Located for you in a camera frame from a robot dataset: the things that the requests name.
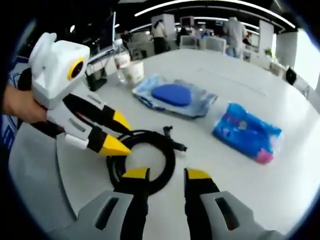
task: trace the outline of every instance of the black cable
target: black cable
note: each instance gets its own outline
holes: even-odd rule
[[[155,194],[164,188],[170,181],[174,174],[176,166],[175,151],[186,151],[187,148],[180,143],[174,142],[170,137],[170,130],[172,126],[165,126],[163,128],[164,135],[149,130],[135,130],[132,131],[134,135],[128,136],[126,134],[121,135],[118,139],[129,149],[133,146],[141,143],[148,143],[159,149],[165,157],[165,166],[159,177],[153,181],[150,181],[149,195]],[[116,187],[119,183],[119,179],[126,172],[126,156],[108,156],[106,158],[106,165],[109,172],[110,181],[113,187]]]

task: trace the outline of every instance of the ceiling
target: ceiling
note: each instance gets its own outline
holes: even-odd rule
[[[259,26],[259,20],[272,21],[275,32],[295,31],[282,20],[255,9],[251,6],[236,4],[233,0],[189,0],[188,2],[179,2],[177,4],[166,5],[164,7],[148,11],[139,16],[136,13],[153,6],[167,3],[169,0],[46,0],[45,4],[37,5],[37,27],[32,36],[28,39],[33,43],[37,41],[43,32],[55,32],[58,39],[84,43],[84,40],[99,38],[106,26],[106,20],[113,11],[116,11],[116,24],[119,27],[116,31],[121,33],[124,30],[150,24],[153,16],[163,13],[173,14],[175,21],[180,22],[180,17],[216,17],[229,18],[237,17],[239,21],[254,26]],[[287,11],[286,6],[275,2],[276,0],[247,0],[264,9],[271,10],[274,13],[284,17],[298,27],[294,15]],[[214,29],[214,21],[205,21],[207,28]],[[257,31],[254,28],[247,27],[249,30]]]
[[[241,22],[259,26],[259,20],[262,19],[268,22],[272,21],[276,33],[296,31],[296,29],[269,13],[228,0],[193,0],[188,2],[179,2],[148,11],[139,16],[135,16],[135,14],[153,6],[170,2],[170,0],[146,0],[143,2],[141,2],[141,0],[121,0],[121,2],[123,4],[118,4],[116,6],[116,23],[119,24],[119,27],[116,29],[117,32],[131,30],[133,28],[149,24],[153,16],[161,15],[163,13],[173,14],[176,22],[180,22],[180,17],[185,16],[216,17],[224,19],[237,17]],[[270,10],[298,27],[298,23],[295,20],[294,15],[288,12],[288,8],[281,3],[281,0],[246,0],[246,2]],[[213,28],[215,25],[214,21],[205,22],[207,28],[210,28],[211,26]]]

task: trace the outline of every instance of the human hand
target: human hand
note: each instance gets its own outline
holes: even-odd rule
[[[29,124],[47,121],[47,111],[35,101],[32,91],[20,91],[9,85],[4,93],[3,111]]]

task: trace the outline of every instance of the person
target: person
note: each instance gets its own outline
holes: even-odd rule
[[[128,43],[131,42],[130,33],[127,30],[125,30],[123,34],[121,34],[121,39],[123,42],[123,46],[129,51]]]
[[[248,32],[248,34],[245,36],[245,38],[243,39],[242,42],[244,44],[246,44],[246,45],[252,46],[252,44],[251,44],[251,36],[252,36],[252,33]]]
[[[11,85],[4,90],[2,113],[33,124],[47,121],[47,111],[34,99],[32,91],[21,91]]]
[[[187,32],[187,29],[185,27],[182,27],[180,32],[176,35],[176,40],[175,44],[179,47],[180,46],[180,41],[181,41],[181,36],[188,36],[189,33]]]
[[[152,26],[152,35],[153,35],[153,47],[154,47],[154,54],[162,54],[169,50],[169,45],[166,41],[166,30],[164,21],[162,19],[158,20]]]
[[[229,50],[233,57],[242,59],[243,40],[247,35],[246,27],[236,17],[230,17],[229,21],[224,24],[223,31],[229,38]]]

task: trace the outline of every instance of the round table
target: round table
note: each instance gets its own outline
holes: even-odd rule
[[[270,72],[214,51],[180,49],[156,55],[144,60],[144,73],[172,81],[183,79],[217,94],[218,100],[239,103],[280,127],[284,138],[275,159],[260,165],[211,135],[210,112],[196,120],[157,112],[110,80],[97,93],[107,105],[121,111],[134,130],[161,132],[162,127],[173,126],[172,138],[188,147],[187,152],[176,153],[176,168],[167,186],[148,199],[143,238],[190,239],[184,211],[186,167],[206,171],[221,191],[229,191],[250,207],[264,228],[287,234],[307,211],[320,185],[320,117],[311,104]],[[103,157],[66,147],[59,140],[57,144],[62,182],[77,213],[99,193],[113,187]],[[74,159],[64,159],[66,152]],[[162,170],[163,159],[151,146],[136,146],[126,165],[151,166],[154,177]]]

